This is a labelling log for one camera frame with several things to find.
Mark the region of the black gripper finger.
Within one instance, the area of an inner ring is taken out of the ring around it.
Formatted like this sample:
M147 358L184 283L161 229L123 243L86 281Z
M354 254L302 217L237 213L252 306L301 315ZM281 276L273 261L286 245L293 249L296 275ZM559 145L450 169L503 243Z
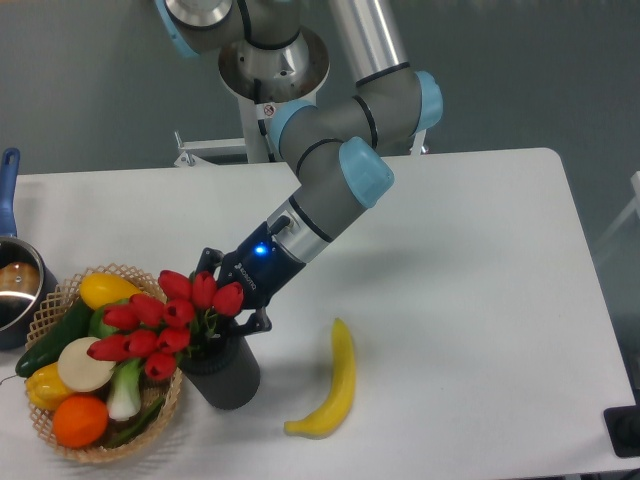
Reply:
M243 324L239 324L235 317L221 317L220 321L217 333L222 338L246 337L272 330L272 322L265 307L255 309Z
M205 247L195 268L195 275L201 272L208 272L217 279L217 271L222 265L223 259L224 253L222 251L211 247Z

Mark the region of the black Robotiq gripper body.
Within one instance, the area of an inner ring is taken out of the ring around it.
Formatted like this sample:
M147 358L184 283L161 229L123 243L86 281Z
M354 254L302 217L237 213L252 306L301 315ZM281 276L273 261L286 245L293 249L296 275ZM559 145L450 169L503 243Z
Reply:
M273 295L305 266L276 241L291 223L277 219L271 226L259 225L234 251L224 255L217 284L222 288L237 282L244 292L242 309L266 307Z

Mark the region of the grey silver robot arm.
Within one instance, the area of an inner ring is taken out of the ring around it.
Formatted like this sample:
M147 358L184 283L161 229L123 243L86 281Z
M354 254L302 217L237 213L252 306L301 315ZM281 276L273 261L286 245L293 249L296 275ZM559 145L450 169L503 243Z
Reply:
M411 67L386 1L330 3L356 88L330 109L312 102L329 62L323 42L302 25L299 2L160 1L156 9L182 54L219 52L221 77L256 120L244 133L246 148L286 162L299 181L236 250L206 250L199 263L233 291L229 307L205 309L199 332L267 331L273 295L392 186L378 148L434 126L441 91Z

